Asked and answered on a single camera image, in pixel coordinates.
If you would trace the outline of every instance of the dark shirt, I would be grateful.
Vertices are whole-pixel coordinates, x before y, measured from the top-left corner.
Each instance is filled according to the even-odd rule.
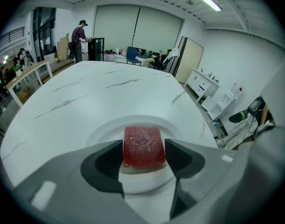
[[[79,38],[85,39],[86,35],[85,35],[85,31],[83,30],[83,28],[75,28],[73,33],[72,33],[72,43],[74,43],[75,48],[81,48],[81,43]]]

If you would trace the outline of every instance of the window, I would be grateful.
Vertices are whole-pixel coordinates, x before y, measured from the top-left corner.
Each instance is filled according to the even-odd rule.
[[[57,51],[55,40],[56,8],[38,7],[34,10],[33,35],[38,61]]]

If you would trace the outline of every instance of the white cabinet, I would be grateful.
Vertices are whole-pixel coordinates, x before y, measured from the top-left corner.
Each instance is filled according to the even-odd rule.
[[[204,95],[213,96],[219,88],[219,84],[212,81],[210,78],[196,69],[192,70],[192,73],[190,74],[185,85],[189,85],[189,87],[192,88],[195,93],[197,93],[199,96],[197,101],[199,101]]]

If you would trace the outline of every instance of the white roller blind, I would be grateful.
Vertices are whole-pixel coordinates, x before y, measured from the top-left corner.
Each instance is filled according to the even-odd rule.
[[[181,28],[182,21],[171,15],[141,8],[133,47],[147,49],[155,52],[173,49]]]
[[[94,37],[104,37],[104,49],[115,51],[131,46],[138,7],[106,6],[99,7],[96,15]]]

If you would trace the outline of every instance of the door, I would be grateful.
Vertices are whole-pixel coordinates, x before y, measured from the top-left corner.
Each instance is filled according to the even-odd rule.
[[[176,80],[186,83],[193,69],[197,69],[202,57],[204,48],[187,39],[184,52],[176,73]]]

